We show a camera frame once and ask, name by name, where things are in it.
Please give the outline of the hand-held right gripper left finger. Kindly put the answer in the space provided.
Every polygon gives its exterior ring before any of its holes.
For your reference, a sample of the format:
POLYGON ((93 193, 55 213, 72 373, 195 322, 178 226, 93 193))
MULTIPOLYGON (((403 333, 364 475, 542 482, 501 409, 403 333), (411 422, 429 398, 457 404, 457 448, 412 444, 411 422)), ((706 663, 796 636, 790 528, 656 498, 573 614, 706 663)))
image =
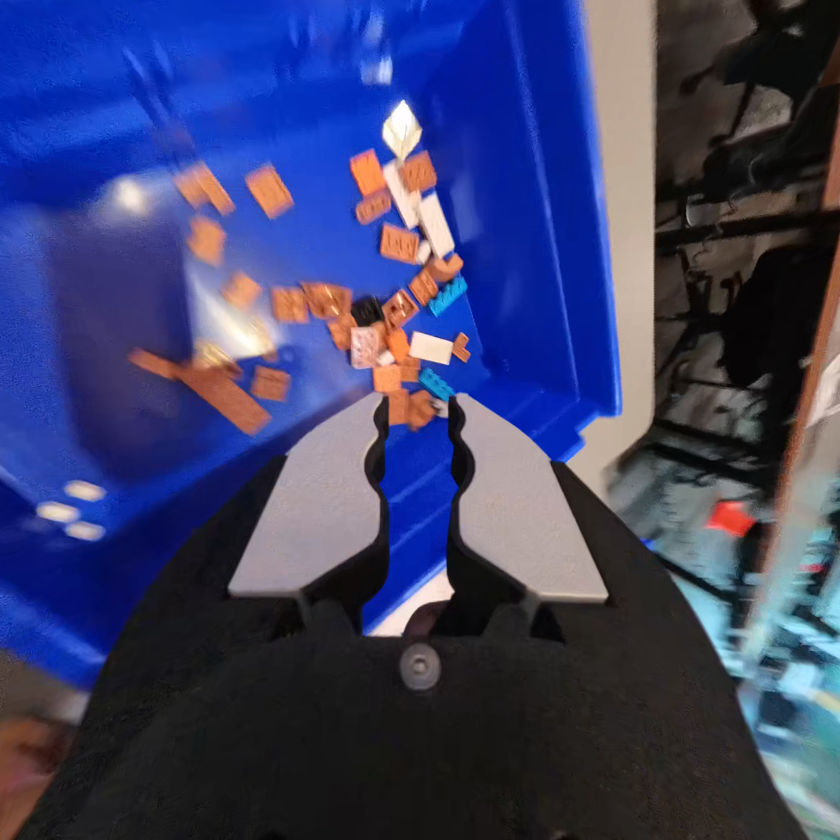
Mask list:
POLYGON ((231 597, 291 601, 304 614, 334 603, 361 632, 390 565, 388 417, 387 398, 373 392, 288 451, 227 585, 231 597))

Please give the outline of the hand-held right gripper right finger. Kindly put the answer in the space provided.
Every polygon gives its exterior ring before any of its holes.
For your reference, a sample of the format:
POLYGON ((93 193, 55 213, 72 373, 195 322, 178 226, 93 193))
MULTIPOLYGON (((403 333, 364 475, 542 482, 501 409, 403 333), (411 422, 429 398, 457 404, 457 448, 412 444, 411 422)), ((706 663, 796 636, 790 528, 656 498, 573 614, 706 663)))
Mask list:
POLYGON ((550 457, 473 396, 448 403, 456 483, 447 535, 448 624, 480 634, 500 607, 533 620, 553 605, 604 606, 609 592, 550 457))

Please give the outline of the pile of toy bricks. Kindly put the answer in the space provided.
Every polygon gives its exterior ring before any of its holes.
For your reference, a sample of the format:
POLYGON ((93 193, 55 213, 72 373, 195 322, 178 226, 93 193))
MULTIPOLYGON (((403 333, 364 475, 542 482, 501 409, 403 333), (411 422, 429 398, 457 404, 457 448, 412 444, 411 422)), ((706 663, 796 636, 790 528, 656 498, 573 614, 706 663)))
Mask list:
MULTIPOLYGON (((355 371, 368 371, 375 396, 385 396, 388 422, 411 431, 429 425, 444 413, 452 389, 429 364, 449 364, 452 358, 467 363, 469 337, 454 340, 422 332, 408 336, 405 326, 423 309, 440 316, 466 294, 464 261, 436 193, 437 173, 429 153, 418 151, 423 130, 407 101, 401 100, 382 125, 382 140, 392 158, 382 163, 373 149, 349 160, 359 191, 356 222, 371 227, 381 222, 379 254, 415 270, 410 282, 394 289, 384 301, 377 296, 355 296, 340 283, 299 281, 265 289, 239 271, 220 292, 235 312, 253 314, 268 296, 270 313, 280 326, 325 324, 336 351, 345 354, 355 371)), ((256 436, 268 426, 267 403, 285 403, 293 375, 279 367, 280 351, 270 334, 255 363, 249 387, 240 380, 241 363, 214 343, 205 343, 184 361, 134 348, 128 362, 149 375, 185 386, 239 431, 256 436)))

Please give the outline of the red flat object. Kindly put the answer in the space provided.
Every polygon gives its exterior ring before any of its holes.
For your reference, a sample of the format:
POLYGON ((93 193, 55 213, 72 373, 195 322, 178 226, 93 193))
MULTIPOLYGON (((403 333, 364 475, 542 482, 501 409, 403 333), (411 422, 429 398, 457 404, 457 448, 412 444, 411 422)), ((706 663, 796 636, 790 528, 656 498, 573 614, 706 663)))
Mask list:
POLYGON ((757 523, 742 500, 720 500, 710 512, 704 528, 743 539, 757 523))

